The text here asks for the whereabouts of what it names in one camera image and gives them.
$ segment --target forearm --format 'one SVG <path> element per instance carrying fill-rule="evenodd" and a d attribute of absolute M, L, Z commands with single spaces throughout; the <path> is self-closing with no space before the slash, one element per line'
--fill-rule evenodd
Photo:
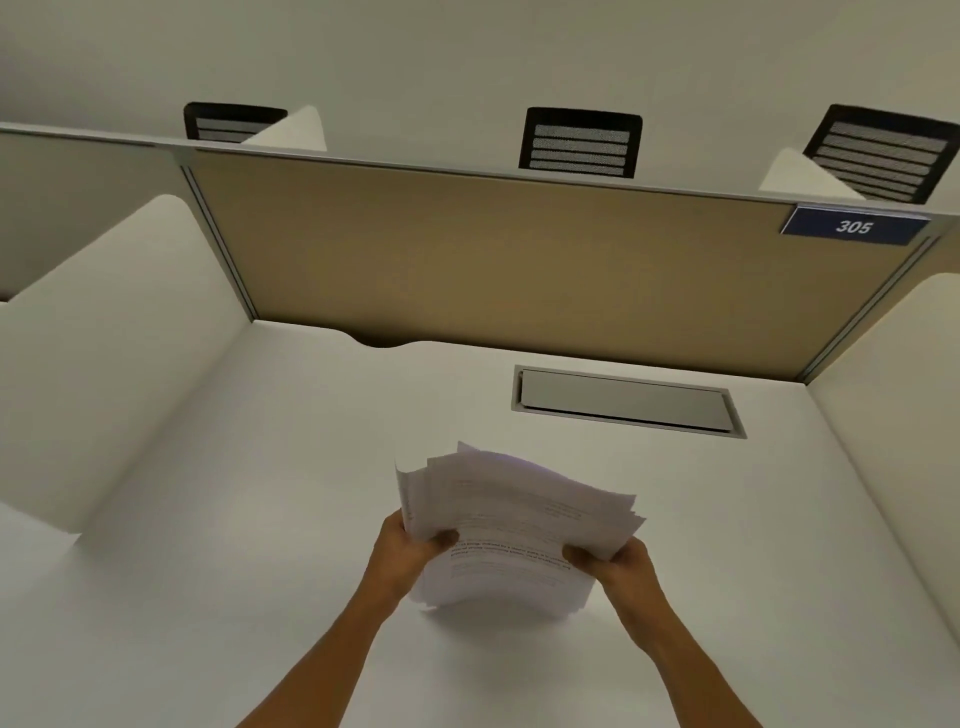
<path fill-rule="evenodd" d="M 681 728 L 760 728 L 723 674 L 679 619 L 647 647 Z"/>
<path fill-rule="evenodd" d="M 389 607 L 358 592 L 238 728 L 336 728 Z"/>

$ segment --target gray rectangular flap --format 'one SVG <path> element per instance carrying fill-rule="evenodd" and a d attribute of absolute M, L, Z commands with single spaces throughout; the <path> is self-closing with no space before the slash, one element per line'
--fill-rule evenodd
<path fill-rule="evenodd" d="M 518 403 L 527 409 L 733 432 L 722 392 L 604 376 L 521 371 Z"/>

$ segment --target paper sheet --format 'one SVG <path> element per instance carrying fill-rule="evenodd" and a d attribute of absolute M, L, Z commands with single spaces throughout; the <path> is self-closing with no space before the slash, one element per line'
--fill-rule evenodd
<path fill-rule="evenodd" d="M 443 606 L 515 598 L 564 616 L 587 602 L 593 579 L 563 558 L 564 544 L 610 558 L 643 523 L 634 496 L 578 483 L 534 463 L 463 443 L 427 467 L 397 472 L 404 526 L 416 539 L 456 528 L 460 541 L 423 571 L 411 597 Z"/>

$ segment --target hand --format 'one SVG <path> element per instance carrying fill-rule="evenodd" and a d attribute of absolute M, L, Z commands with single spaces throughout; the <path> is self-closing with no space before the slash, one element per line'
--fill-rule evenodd
<path fill-rule="evenodd" d="M 564 559 L 600 582 L 627 634 L 648 654 L 658 638 L 683 629 L 660 588 L 642 541 L 631 537 L 610 561 L 576 546 L 564 546 Z"/>
<path fill-rule="evenodd" d="M 380 528 L 355 598 L 383 610 L 385 619 L 413 589 L 423 567 L 458 538 L 456 531 L 441 531 L 429 541 L 414 541 L 403 528 L 400 511 L 390 514 Z"/>

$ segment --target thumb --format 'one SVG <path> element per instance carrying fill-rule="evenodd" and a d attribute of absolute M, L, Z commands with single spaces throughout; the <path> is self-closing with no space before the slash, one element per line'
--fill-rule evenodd
<path fill-rule="evenodd" d="M 444 551 L 453 548 L 454 544 L 460 540 L 460 534 L 454 530 L 441 531 L 429 541 L 423 542 L 423 555 L 425 561 L 435 559 Z"/>
<path fill-rule="evenodd" d="M 610 574 L 611 564 L 609 561 L 601 561 L 585 548 L 578 546 L 564 546 L 564 559 L 566 559 L 575 568 L 594 579 L 603 583 Z"/>

